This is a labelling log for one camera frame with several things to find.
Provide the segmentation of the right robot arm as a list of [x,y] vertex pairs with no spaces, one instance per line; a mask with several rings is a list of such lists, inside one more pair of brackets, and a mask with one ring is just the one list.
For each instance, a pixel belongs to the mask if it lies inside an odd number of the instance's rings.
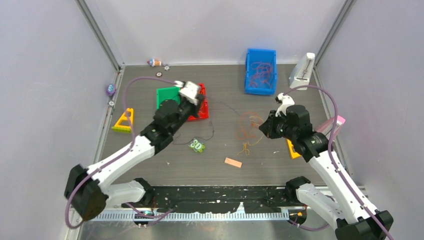
[[259,130],[269,139],[285,138],[324,180],[329,197],[304,176],[285,185],[285,198],[291,205],[307,205],[334,229],[338,240],[385,240],[394,222],[387,210],[379,210],[349,177],[321,132],[313,129],[310,114],[303,105],[285,112],[272,110]]

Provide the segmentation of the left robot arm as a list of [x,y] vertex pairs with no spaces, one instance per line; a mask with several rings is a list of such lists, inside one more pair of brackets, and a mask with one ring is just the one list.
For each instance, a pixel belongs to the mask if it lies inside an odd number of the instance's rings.
[[114,181],[164,150],[189,117],[198,117],[205,96],[199,93],[195,98],[179,98],[180,103],[164,100],[155,111],[153,121],[127,146],[88,167],[75,165],[64,190],[66,207],[73,207],[83,221],[94,219],[110,205],[138,203],[148,207],[154,199],[153,189],[144,179],[137,178],[125,184],[114,184]]

